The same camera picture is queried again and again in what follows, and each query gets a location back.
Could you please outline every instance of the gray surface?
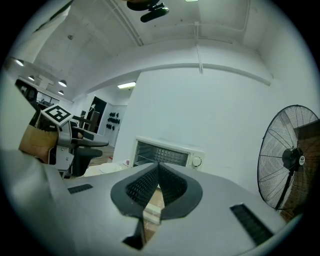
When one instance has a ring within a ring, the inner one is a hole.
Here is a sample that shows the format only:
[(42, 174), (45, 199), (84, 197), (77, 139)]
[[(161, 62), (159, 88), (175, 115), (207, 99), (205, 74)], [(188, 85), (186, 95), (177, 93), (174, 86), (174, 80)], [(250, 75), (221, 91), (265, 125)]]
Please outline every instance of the gray surface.
[[(235, 183), (168, 164), (196, 179), (203, 197), (186, 217), (163, 220), (149, 243), (137, 251), (122, 243), (134, 233), (137, 219), (120, 214), (110, 190), (117, 181), (150, 164), (63, 181), (56, 169), (19, 151), (2, 151), (1, 156), (5, 164), (2, 181), (13, 208), (37, 239), (57, 255), (264, 254), (273, 245), (264, 243), (264, 247), (250, 251), (255, 245), (229, 209), (239, 203), (244, 203), (272, 232), (285, 226), (275, 211)], [(69, 193), (68, 187), (83, 184), (93, 188)]]

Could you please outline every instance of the person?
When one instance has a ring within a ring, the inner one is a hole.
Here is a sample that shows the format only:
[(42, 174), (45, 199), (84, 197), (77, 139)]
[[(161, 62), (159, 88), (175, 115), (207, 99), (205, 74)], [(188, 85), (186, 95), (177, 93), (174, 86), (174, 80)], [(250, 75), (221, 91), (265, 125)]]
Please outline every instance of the person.
[[(49, 152), (57, 145), (59, 134), (56, 131), (45, 131), (28, 125), (19, 149), (29, 155), (39, 158), (43, 163), (49, 163)], [(73, 132), (72, 137), (82, 139), (83, 135), (80, 132)]]

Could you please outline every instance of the rectangular light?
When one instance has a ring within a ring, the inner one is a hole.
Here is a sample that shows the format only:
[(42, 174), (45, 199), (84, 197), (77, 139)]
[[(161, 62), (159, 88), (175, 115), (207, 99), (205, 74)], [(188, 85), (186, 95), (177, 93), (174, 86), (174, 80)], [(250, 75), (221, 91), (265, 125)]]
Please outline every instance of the rectangular light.
[(134, 87), (136, 86), (136, 82), (129, 82), (129, 83), (125, 83), (125, 84), (120, 84), (118, 85), (118, 87), (120, 89), (123, 89), (123, 88), (128, 88), (128, 87)]

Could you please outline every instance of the light fixture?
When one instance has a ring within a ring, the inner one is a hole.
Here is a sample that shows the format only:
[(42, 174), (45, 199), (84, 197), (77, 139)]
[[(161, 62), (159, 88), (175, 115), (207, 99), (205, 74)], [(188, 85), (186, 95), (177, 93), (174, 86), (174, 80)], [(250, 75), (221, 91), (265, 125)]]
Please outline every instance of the light fixture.
[(67, 87), (67, 82), (66, 80), (60, 80), (59, 81), (59, 85), (63, 86), (63, 87)]
[(136, 86), (136, 82), (129, 82), (129, 83), (118, 85), (120, 89), (134, 87), (134, 86)]
[(24, 61), (23, 60), (16, 59), (15, 62), (18, 63), (21, 67), (24, 66)]

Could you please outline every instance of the fan hub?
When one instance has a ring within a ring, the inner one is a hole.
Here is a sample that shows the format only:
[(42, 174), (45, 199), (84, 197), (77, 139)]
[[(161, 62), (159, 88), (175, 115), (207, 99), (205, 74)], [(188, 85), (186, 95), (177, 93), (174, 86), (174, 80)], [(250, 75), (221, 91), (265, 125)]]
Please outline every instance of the fan hub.
[(297, 172), (300, 166), (306, 162), (306, 158), (302, 150), (298, 147), (286, 149), (282, 154), (283, 166), (291, 172)]

